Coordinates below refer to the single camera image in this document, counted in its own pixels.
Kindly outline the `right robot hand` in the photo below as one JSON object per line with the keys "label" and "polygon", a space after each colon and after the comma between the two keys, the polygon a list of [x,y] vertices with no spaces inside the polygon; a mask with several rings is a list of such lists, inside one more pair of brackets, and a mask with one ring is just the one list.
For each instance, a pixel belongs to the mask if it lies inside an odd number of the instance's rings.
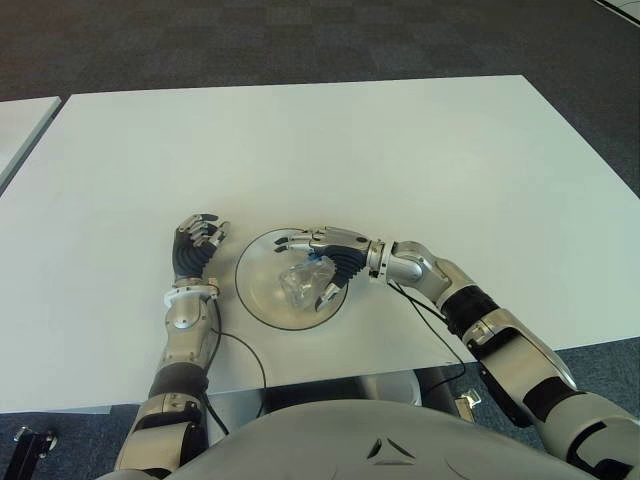
{"label": "right robot hand", "polygon": [[372,241],[355,231],[337,227],[313,227],[278,238],[275,252],[300,250],[316,257],[326,257],[334,265],[334,273],[316,299],[314,308],[323,310],[349,281],[367,266]]}

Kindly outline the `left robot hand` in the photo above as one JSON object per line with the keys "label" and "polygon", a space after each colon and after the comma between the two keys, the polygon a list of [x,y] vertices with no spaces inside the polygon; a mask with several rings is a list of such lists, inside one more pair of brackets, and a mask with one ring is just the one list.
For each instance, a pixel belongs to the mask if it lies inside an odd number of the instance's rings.
{"label": "left robot hand", "polygon": [[201,278],[230,228],[215,214],[193,214],[174,233],[172,267],[175,280]]}

